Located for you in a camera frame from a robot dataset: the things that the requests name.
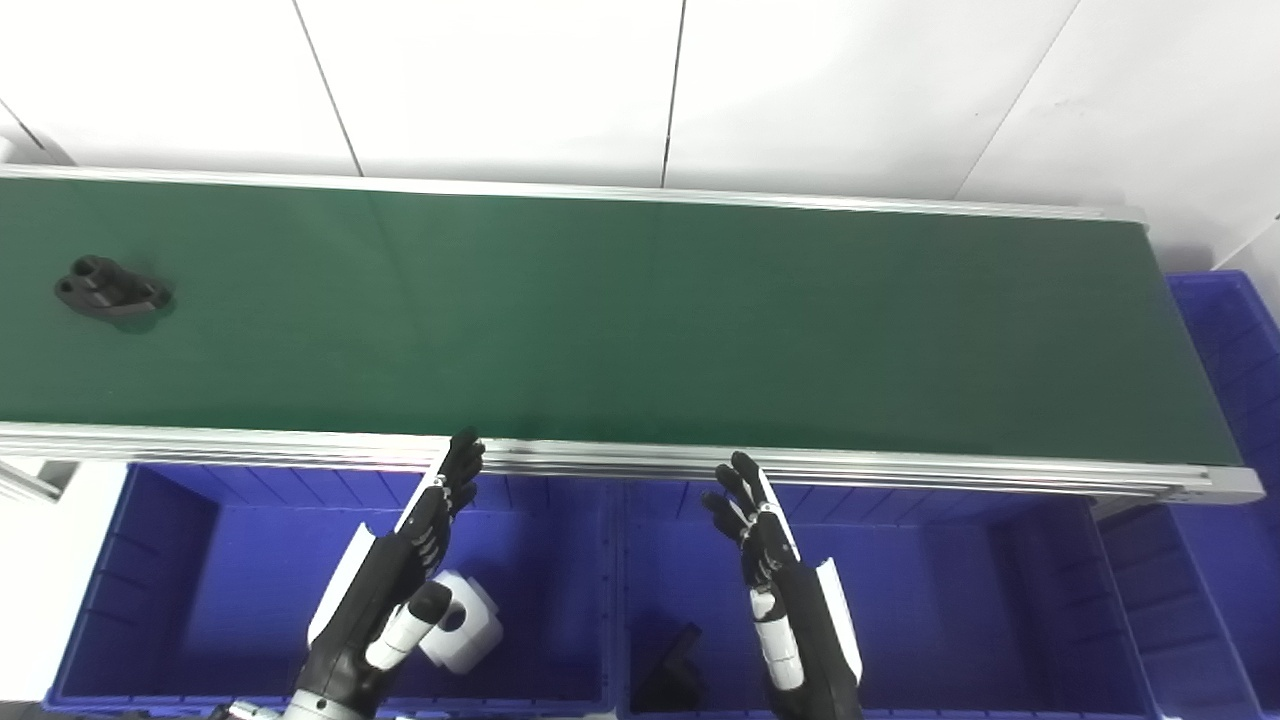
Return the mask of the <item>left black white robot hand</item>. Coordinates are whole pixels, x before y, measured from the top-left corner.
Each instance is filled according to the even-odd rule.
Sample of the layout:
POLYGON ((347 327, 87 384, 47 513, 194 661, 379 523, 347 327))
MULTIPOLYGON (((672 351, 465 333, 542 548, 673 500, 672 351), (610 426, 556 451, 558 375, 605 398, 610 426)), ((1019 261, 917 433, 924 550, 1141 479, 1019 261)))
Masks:
POLYGON ((485 446, 468 427, 451 438, 440 466, 426 474, 396 528, 372 536, 360 527, 358 565, 343 588, 330 585, 332 611, 314 638, 284 711, 287 719, 374 719, 401 664, 444 618, 452 589, 435 575, 457 514, 477 493, 485 446))

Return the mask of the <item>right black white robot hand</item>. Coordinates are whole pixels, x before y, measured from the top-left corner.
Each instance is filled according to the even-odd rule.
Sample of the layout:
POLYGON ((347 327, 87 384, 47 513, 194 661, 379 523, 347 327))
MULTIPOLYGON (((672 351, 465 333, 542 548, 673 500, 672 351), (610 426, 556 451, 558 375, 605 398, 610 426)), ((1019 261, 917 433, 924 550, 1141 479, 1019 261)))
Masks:
POLYGON ((701 505, 737 548, 778 719, 861 719, 861 655, 833 559, 812 566, 760 465, 744 451, 716 468, 701 505))

